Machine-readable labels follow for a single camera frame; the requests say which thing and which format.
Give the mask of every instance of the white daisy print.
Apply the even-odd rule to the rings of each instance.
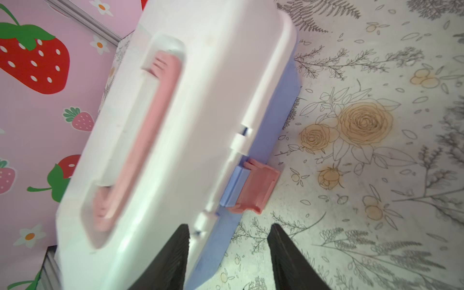
[[[109,16],[113,16],[113,14],[110,12],[109,4],[102,3],[100,0],[89,1],[89,3],[97,7],[101,15],[108,14]]]
[[[97,52],[102,55],[103,52],[109,52],[110,50],[106,46],[108,42],[104,39],[100,39],[97,35],[93,35],[93,41],[90,42],[90,45],[97,49]]]
[[[44,238],[45,233],[42,232],[42,225],[38,224],[32,229],[20,229],[20,238],[14,242],[13,246],[26,245],[28,248],[34,247],[35,242],[38,239]]]

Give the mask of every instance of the floral tablecloth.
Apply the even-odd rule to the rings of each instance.
[[[464,289],[463,0],[276,5],[303,80],[282,175],[200,289],[274,289],[273,223],[332,289]]]

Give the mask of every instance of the strawberry wallpaper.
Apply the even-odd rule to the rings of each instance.
[[[2,290],[35,288],[45,251],[56,244],[55,212],[115,52],[44,1],[0,0]]]

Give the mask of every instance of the pink handle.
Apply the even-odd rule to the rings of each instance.
[[[160,86],[116,184],[112,187],[99,187],[97,190],[93,200],[94,225],[97,230],[110,230],[126,204],[155,142],[175,90],[180,69],[181,62],[176,56],[162,51],[156,53],[151,72],[160,79]]]

